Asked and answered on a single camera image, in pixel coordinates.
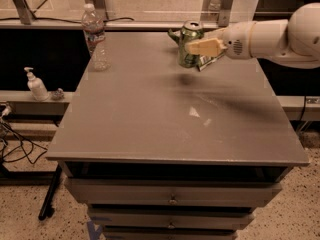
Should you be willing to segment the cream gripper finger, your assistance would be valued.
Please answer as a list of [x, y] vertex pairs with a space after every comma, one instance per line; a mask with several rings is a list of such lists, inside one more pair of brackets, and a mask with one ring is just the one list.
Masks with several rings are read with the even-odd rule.
[[198, 39], [185, 44], [185, 50], [192, 55], [217, 57], [223, 53], [227, 47], [221, 39]]
[[219, 28], [212, 31], [207, 31], [204, 34], [205, 39], [211, 39], [211, 38], [217, 38], [217, 39], [223, 39], [223, 34], [225, 32], [225, 28]]

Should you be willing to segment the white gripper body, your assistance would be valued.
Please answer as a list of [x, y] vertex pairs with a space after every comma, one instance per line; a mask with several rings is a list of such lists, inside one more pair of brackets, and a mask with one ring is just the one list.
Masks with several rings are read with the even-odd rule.
[[256, 21], [239, 22], [225, 28], [222, 34], [225, 55], [231, 59], [251, 59], [251, 35]]

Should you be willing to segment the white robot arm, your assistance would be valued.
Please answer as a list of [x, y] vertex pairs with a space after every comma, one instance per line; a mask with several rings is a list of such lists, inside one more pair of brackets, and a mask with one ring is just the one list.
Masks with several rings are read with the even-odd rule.
[[320, 66], [320, 3], [306, 4], [289, 20], [246, 21], [208, 32], [185, 45], [188, 53], [235, 60], [266, 59], [281, 66]]

